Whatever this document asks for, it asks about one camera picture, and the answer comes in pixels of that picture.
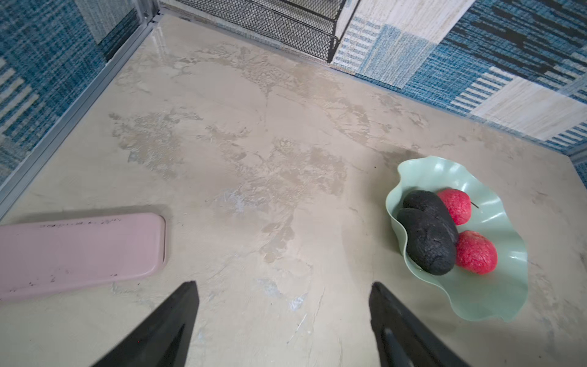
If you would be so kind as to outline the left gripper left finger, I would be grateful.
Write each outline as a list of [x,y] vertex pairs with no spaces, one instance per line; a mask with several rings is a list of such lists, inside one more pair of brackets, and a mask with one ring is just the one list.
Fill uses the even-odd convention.
[[184,366],[200,299],[195,281],[178,287],[95,366]]

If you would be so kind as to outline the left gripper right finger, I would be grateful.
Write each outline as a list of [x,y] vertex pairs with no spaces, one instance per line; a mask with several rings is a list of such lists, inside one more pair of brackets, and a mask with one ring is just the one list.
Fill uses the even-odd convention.
[[371,286],[371,328],[382,366],[466,366],[382,283]]

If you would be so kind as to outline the dark avocado one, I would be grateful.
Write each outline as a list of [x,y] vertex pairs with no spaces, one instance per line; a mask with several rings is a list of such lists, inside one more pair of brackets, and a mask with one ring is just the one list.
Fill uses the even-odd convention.
[[448,231],[450,238],[456,244],[459,232],[443,201],[431,191],[414,190],[403,199],[403,208],[412,208],[423,211],[439,220]]
[[431,275],[445,275],[456,265],[456,237],[443,221],[418,209],[405,208],[397,221],[408,235],[406,254]]

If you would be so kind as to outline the small red apple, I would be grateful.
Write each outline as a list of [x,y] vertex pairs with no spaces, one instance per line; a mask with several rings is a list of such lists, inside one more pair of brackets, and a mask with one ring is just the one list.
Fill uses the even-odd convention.
[[472,217],[473,203],[470,196],[457,189],[445,189],[437,193],[457,226],[469,222]]

